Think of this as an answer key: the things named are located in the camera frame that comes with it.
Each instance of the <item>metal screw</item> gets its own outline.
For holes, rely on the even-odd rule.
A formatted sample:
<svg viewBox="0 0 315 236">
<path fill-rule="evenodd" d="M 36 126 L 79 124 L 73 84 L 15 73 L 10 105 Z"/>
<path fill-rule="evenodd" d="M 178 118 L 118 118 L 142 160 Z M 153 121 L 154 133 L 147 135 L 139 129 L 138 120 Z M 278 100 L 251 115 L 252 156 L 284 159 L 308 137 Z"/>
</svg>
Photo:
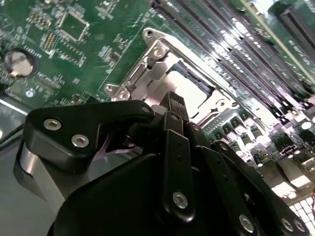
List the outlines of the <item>metal screw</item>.
<svg viewBox="0 0 315 236">
<path fill-rule="evenodd" d="M 34 97 L 35 94 L 36 94 L 36 91 L 35 91 L 33 88 L 29 88 L 29 89 L 26 90 L 26 92 L 25 92 L 25 96 L 26 96 L 26 97 L 29 97 L 29 98 Z"/>
<path fill-rule="evenodd" d="M 221 147 L 223 150 L 227 151 L 227 145 L 226 145 L 225 143 L 220 143 L 220 147 Z"/>
<path fill-rule="evenodd" d="M 178 120 L 178 118 L 177 118 L 175 115 L 171 115 L 171 117 L 172 117 L 174 120 Z"/>
<path fill-rule="evenodd" d="M 119 95 L 119 98 L 122 99 L 122 100 L 126 100 L 128 98 L 127 94 L 125 94 L 124 92 L 122 92 L 120 95 Z"/>
<path fill-rule="evenodd" d="M 154 50 L 153 54 L 156 59 L 161 59 L 164 56 L 163 48 L 157 46 L 154 47 L 153 50 Z"/>
<path fill-rule="evenodd" d="M 146 107 L 142 107 L 141 108 L 144 112 L 150 112 L 150 110 L 148 109 L 148 108 L 146 108 Z"/>
<path fill-rule="evenodd" d="M 290 222 L 288 222 L 287 219 L 282 218 L 281 221 L 282 221 L 284 227 L 285 227 L 287 230 L 293 232 L 293 226 L 290 224 Z"/>
<path fill-rule="evenodd" d="M 188 206 L 188 200 L 181 192 L 173 193 L 173 201 L 180 209 L 185 209 Z"/>
<path fill-rule="evenodd" d="M 300 221 L 294 220 L 293 222 L 300 231 L 305 232 L 304 226 L 301 224 Z"/>
<path fill-rule="evenodd" d="M 72 144 L 77 148 L 86 148 L 90 141 L 89 139 L 82 135 L 82 134 L 76 134 L 71 138 Z"/>
<path fill-rule="evenodd" d="M 248 231 L 249 233 L 254 232 L 254 229 L 255 229 L 254 225 L 245 215 L 240 215 L 239 220 L 240 220 L 241 225 L 246 231 Z"/>
<path fill-rule="evenodd" d="M 196 131 L 199 131 L 199 126 L 198 126 L 198 125 L 193 124 L 192 127 L 193 127 Z"/>
<path fill-rule="evenodd" d="M 61 128 L 61 123 L 56 119 L 47 119 L 44 121 L 44 127 L 49 130 L 59 130 Z"/>
</svg>

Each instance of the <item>electronic component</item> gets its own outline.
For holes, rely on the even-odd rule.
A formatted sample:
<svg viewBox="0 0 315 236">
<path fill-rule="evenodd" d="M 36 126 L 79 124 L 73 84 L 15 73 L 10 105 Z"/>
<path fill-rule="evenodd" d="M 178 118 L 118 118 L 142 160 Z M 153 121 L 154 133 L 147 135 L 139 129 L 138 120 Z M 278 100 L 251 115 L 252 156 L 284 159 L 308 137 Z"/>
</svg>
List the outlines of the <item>electronic component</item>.
<svg viewBox="0 0 315 236">
<path fill-rule="evenodd" d="M 50 51 L 55 42 L 56 42 L 56 35 L 54 33 L 48 34 L 48 36 L 47 36 L 47 38 L 43 44 L 44 49 L 47 51 Z"/>
<path fill-rule="evenodd" d="M 5 54 L 4 65 L 13 77 L 27 77 L 37 70 L 35 57 L 20 48 L 12 49 Z"/>
<path fill-rule="evenodd" d="M 276 17 L 283 24 L 285 29 L 299 42 L 304 52 L 315 62 L 315 36 L 294 10 L 293 6 L 278 1 L 271 10 L 275 12 Z"/>
<path fill-rule="evenodd" d="M 264 164 L 262 163 L 261 159 L 260 159 L 259 154 L 256 153 L 256 154 L 254 154 L 252 157 L 253 157 L 253 159 L 254 159 L 254 161 L 255 161 L 257 167 L 262 167 L 262 166 L 264 165 Z"/>
<path fill-rule="evenodd" d="M 73 12 L 65 12 L 58 25 L 60 32 L 75 42 L 81 42 L 90 24 Z"/>
<path fill-rule="evenodd" d="M 238 156 L 243 156 L 243 151 L 241 150 L 240 146 L 238 145 L 237 142 L 233 142 L 231 144 L 232 150 L 238 155 Z"/>
<path fill-rule="evenodd" d="M 221 141 L 225 142 L 226 144 L 229 143 L 229 140 L 227 139 L 227 137 L 223 133 L 221 133 L 220 130 L 215 131 L 214 136 L 215 136 L 216 140 L 221 140 Z"/>
<path fill-rule="evenodd" d="M 177 38 L 152 28 L 144 29 L 143 37 L 148 50 L 122 84 L 104 86 L 112 101 L 138 99 L 154 105 L 174 91 L 185 99 L 190 120 L 201 127 L 237 108 L 226 81 Z"/>
<path fill-rule="evenodd" d="M 300 138 L 308 145 L 315 147 L 315 135 L 310 130 L 303 130 L 299 133 Z"/>
<path fill-rule="evenodd" d="M 265 136 L 262 134 L 262 132 L 257 126 L 253 127 L 251 129 L 251 132 L 254 135 L 257 142 L 263 143 L 266 140 Z"/>
<path fill-rule="evenodd" d="M 295 155 L 295 160 L 303 165 L 303 167 L 312 172 L 315 170 L 315 156 L 314 152 L 310 152 L 306 148 L 300 150 L 298 154 Z"/>
<path fill-rule="evenodd" d="M 251 138 L 247 134 L 243 134 L 241 136 L 241 139 L 242 139 L 246 149 L 251 149 L 254 147 L 254 142 L 251 140 Z"/>
<path fill-rule="evenodd" d="M 238 117 L 234 117 L 231 121 L 233 128 L 239 133 L 243 134 L 247 132 L 247 128 L 245 128 L 243 122 L 238 119 Z"/>
<path fill-rule="evenodd" d="M 51 21 L 48 19 L 45 19 L 43 16 L 40 15 L 39 12 L 32 11 L 29 16 L 29 22 L 34 24 L 39 24 L 40 26 L 44 28 L 48 28 L 51 25 Z"/>
<path fill-rule="evenodd" d="M 248 113 L 242 112 L 240 114 L 240 117 L 242 119 L 242 121 L 248 125 L 249 127 L 252 127 L 253 125 L 256 124 L 256 122 L 253 120 L 252 117 L 250 117 L 250 115 Z"/>
<path fill-rule="evenodd" d="M 70 4 L 73 0 L 45 0 L 46 4 L 50 4 L 52 2 L 55 4 Z"/>
<path fill-rule="evenodd" d="M 292 158 L 294 156 L 294 152 L 298 149 L 287 134 L 284 134 L 282 137 L 276 139 L 274 144 L 280 155 L 283 157 Z"/>
<path fill-rule="evenodd" d="M 87 100 L 87 104 L 91 104 L 91 103 L 99 103 L 99 101 L 95 97 L 89 96 Z"/>
<path fill-rule="evenodd" d="M 229 123 L 223 126 L 223 131 L 230 140 L 236 140 L 238 138 L 238 135 L 234 132 L 233 128 Z"/>
<path fill-rule="evenodd" d="M 120 57 L 121 55 L 118 52 L 113 52 L 110 57 L 110 64 L 115 65 L 119 61 Z"/>
<path fill-rule="evenodd" d="M 81 96 L 79 94 L 74 94 L 72 100 L 70 101 L 70 105 L 75 105 L 80 101 Z"/>
</svg>

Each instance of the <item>green circuit board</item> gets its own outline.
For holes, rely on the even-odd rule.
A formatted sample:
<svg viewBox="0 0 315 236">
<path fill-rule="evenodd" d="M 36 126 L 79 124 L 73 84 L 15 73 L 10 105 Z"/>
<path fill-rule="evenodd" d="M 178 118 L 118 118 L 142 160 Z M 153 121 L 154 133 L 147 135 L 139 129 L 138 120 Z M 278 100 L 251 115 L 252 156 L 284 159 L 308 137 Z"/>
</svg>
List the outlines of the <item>green circuit board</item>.
<svg viewBox="0 0 315 236">
<path fill-rule="evenodd" d="M 76 0 L 58 4 L 55 0 L 2 1 L 2 56 L 10 49 L 21 48 L 35 57 L 38 67 L 33 75 L 17 79 L 0 63 L 1 82 L 9 86 L 6 93 L 31 108 L 84 104 L 89 100 L 108 101 L 104 85 L 120 84 L 146 50 L 141 35 L 146 27 L 177 36 L 203 57 L 185 33 L 156 14 L 150 3 L 150 0 Z M 202 13 L 202 7 L 192 3 Z M 231 16 L 221 1 L 215 3 L 227 17 Z M 231 3 L 235 9 L 244 8 L 241 0 L 231 0 Z M 303 17 L 313 19 L 312 12 L 308 14 Z M 254 17 L 251 18 L 252 24 L 257 25 Z M 289 37 L 288 33 L 280 36 Z M 279 51 L 301 78 L 309 82 L 309 77 L 314 77 L 314 71 L 310 69 L 314 64 L 303 64 L 304 70 L 301 70 L 281 47 Z M 302 55 L 292 53 L 296 60 L 303 61 Z M 241 87 L 238 93 L 246 94 Z M 246 103 L 250 97 L 242 99 Z"/>
</svg>

